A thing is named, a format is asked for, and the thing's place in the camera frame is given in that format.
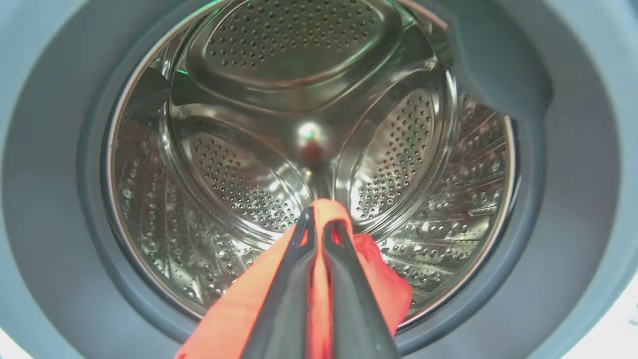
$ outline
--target garment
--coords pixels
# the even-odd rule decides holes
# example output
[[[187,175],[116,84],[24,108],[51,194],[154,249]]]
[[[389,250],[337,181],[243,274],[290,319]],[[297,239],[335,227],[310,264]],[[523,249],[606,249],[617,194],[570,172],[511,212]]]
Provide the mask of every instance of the garment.
[[[386,325],[390,333],[395,334],[410,308],[410,286],[385,265],[378,246],[370,236],[353,236],[350,216],[342,205],[320,199],[313,203],[313,207],[318,248],[322,247],[323,227],[327,222],[337,219],[346,221],[348,234],[353,238],[355,251]],[[293,230],[287,230],[228,288],[177,352],[176,359],[229,359],[241,356]],[[329,359],[330,308],[321,251],[317,253],[315,264],[311,320],[311,358]]]

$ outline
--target red cloth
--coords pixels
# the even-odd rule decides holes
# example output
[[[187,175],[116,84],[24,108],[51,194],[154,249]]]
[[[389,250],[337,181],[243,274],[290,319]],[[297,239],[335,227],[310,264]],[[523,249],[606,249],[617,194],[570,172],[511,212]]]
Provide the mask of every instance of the red cloth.
[[[323,227],[327,222],[343,219],[366,274],[372,292],[381,308],[391,334],[410,308],[410,286],[381,258],[376,243],[368,235],[352,235],[352,225],[346,210],[338,202],[320,199],[313,203],[317,224],[318,248],[321,248]],[[289,229],[275,244],[228,288],[226,293],[206,313],[191,337],[175,355],[175,359],[231,359],[241,356],[253,323],[270,288],[283,253],[292,237]],[[328,283],[323,254],[317,253],[313,282],[311,314],[312,359],[330,358],[330,308]]]

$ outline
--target metal surface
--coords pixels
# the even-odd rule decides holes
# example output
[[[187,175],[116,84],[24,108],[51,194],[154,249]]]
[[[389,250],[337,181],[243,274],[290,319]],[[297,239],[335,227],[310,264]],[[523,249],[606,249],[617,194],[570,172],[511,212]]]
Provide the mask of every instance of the metal surface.
[[[514,134],[460,95],[432,27],[385,1],[263,0],[220,3],[175,34],[152,62],[166,104],[116,112],[105,148],[129,256],[200,317],[304,207],[333,197],[411,284],[405,325],[450,298],[507,216]],[[324,33],[338,41],[315,47]],[[253,42],[259,62],[244,66]]]

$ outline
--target washing machine drum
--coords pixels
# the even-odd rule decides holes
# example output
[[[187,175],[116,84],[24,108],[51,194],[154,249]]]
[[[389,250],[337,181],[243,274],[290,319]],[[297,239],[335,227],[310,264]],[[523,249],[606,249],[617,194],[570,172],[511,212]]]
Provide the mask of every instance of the washing machine drum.
[[[170,358],[331,198],[412,288],[403,355],[561,356],[637,246],[636,24],[577,5],[1,5],[0,325],[36,358]]]

